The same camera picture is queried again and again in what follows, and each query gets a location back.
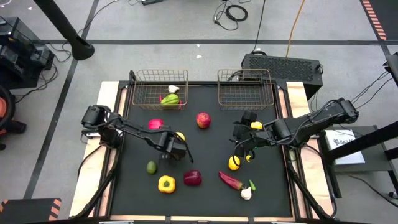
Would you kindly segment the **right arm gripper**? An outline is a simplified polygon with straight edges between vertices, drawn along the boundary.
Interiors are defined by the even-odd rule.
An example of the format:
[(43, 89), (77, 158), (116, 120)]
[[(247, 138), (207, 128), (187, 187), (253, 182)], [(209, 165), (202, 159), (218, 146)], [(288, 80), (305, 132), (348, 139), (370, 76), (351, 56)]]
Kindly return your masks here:
[(272, 125), (274, 123), (266, 123), (261, 129), (252, 128), (240, 122), (234, 122), (233, 137), (231, 140), (235, 143), (233, 155), (241, 157), (242, 150), (244, 155), (254, 155), (254, 149), (263, 146), (276, 145), (273, 135)]

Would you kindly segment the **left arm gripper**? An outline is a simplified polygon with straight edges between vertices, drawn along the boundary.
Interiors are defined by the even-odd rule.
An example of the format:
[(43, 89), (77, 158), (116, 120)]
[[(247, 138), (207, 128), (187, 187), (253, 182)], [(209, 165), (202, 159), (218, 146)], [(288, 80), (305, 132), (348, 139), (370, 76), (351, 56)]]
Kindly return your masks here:
[(194, 162), (187, 142), (176, 132), (163, 130), (157, 149), (162, 152), (159, 154), (159, 162), (180, 161), (185, 156), (188, 156), (191, 163)]

